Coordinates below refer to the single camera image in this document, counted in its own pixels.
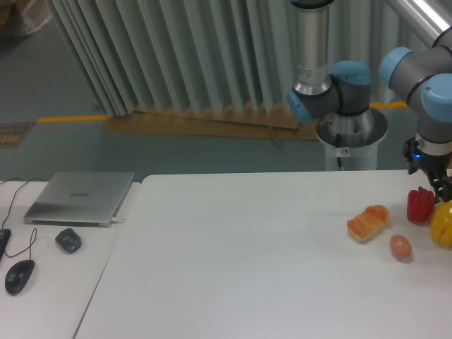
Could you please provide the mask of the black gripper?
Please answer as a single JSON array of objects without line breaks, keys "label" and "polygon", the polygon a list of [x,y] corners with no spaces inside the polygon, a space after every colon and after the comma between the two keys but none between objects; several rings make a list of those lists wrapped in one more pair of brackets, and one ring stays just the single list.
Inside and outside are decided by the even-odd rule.
[{"label": "black gripper", "polygon": [[447,172],[451,163],[451,143],[430,143],[423,138],[411,138],[404,143],[402,156],[408,174],[417,170],[426,174],[434,190],[435,203],[451,200],[452,181]]}]

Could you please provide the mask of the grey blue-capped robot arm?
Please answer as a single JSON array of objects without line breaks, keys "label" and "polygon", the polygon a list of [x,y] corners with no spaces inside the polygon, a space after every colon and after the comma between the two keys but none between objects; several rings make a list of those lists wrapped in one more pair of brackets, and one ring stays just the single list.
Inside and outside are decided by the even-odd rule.
[{"label": "grey blue-capped robot arm", "polygon": [[[316,121],[327,167],[364,160],[363,150],[385,136],[385,117],[369,104],[371,75],[359,61],[327,68],[329,1],[293,1],[298,12],[297,81],[287,102],[300,123]],[[417,115],[417,133],[403,145],[408,172],[422,171],[439,201],[451,200],[451,7],[442,1],[390,1],[389,6],[428,46],[390,51],[379,65],[381,80]]]}]

